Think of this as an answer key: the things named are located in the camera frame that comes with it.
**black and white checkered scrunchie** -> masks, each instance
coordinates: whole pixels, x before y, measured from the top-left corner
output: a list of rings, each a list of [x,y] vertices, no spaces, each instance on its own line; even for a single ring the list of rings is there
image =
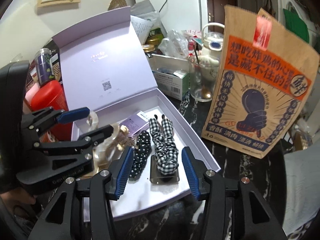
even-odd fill
[[[178,149],[173,139],[172,121],[162,116],[162,127],[164,136],[161,134],[160,127],[156,118],[149,119],[150,134],[155,144],[156,160],[158,170],[163,175],[173,174],[178,168]]]

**white refrigerator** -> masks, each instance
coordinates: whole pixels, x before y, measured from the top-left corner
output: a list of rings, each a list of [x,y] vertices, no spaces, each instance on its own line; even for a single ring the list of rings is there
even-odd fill
[[[150,0],[159,11],[166,0]],[[164,28],[169,30],[196,30],[208,23],[207,0],[168,0],[160,12]]]

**wooden door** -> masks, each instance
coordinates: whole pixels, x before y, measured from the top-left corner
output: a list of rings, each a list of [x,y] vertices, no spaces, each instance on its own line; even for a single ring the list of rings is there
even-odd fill
[[[225,13],[224,6],[227,4],[237,6],[237,0],[207,0],[208,1],[208,22],[216,22],[224,24]],[[220,27],[210,27],[211,32],[223,33]]]

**marble table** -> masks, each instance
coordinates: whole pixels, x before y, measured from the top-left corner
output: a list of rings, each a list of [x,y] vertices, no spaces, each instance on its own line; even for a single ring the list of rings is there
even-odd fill
[[[169,97],[200,136],[210,104],[196,102],[189,94],[183,101]],[[250,178],[282,224],[286,204],[286,174],[281,146],[278,144],[262,160],[203,139],[221,167],[223,177]],[[156,211],[115,222],[117,239],[123,240],[198,240],[203,227],[204,202],[188,195]],[[226,202],[225,235],[231,223],[231,202]]]

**red label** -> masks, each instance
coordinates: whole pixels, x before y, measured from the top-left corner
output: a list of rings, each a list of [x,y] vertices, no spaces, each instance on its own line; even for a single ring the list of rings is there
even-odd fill
[[[272,22],[263,16],[257,16],[257,26],[252,45],[266,51],[269,45]]]

